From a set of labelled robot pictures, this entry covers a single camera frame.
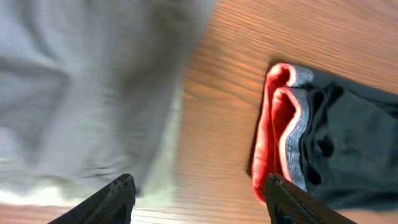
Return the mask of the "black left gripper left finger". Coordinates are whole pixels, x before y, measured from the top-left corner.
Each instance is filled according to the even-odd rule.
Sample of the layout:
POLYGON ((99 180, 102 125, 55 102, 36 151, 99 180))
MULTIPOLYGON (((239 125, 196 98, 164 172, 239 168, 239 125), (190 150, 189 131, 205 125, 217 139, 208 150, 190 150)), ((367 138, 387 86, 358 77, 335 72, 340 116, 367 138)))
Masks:
POLYGON ((135 202, 134 178, 123 174, 49 224, 130 224, 135 202))

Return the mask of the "black leggings red waistband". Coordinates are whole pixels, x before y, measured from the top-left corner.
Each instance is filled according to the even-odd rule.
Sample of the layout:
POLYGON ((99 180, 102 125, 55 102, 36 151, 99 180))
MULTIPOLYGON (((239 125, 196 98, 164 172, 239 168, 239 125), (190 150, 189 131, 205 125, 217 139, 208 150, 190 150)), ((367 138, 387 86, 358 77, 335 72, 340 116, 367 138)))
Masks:
POLYGON ((396 209, 397 96, 321 70, 273 65, 251 169, 261 203, 271 173, 334 209, 396 209))

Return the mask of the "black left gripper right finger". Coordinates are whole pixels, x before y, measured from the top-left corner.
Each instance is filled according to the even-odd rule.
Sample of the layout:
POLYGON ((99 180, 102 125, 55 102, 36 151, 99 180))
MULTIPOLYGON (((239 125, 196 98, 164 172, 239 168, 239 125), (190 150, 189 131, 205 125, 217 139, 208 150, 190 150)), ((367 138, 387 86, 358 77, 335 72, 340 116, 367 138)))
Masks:
POLYGON ((276 173, 268 176, 264 196, 272 224, 356 224, 276 173))

